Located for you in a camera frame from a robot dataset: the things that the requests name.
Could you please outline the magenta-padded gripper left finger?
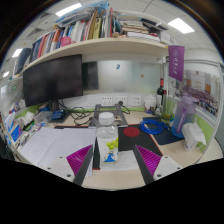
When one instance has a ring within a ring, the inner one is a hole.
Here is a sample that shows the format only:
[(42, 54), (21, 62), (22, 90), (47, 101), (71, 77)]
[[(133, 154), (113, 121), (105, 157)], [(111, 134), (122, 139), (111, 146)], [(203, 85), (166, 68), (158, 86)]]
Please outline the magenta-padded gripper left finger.
[(95, 138), (56, 140), (43, 158), (43, 168), (79, 186), (92, 175)]

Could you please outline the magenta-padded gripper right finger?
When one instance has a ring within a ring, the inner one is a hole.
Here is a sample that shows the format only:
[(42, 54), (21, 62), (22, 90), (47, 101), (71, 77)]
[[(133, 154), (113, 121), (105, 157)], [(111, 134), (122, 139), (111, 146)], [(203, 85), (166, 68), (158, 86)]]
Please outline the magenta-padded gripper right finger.
[(145, 184), (160, 180), (182, 169), (182, 166), (171, 157), (159, 156), (139, 145), (134, 147), (134, 155)]

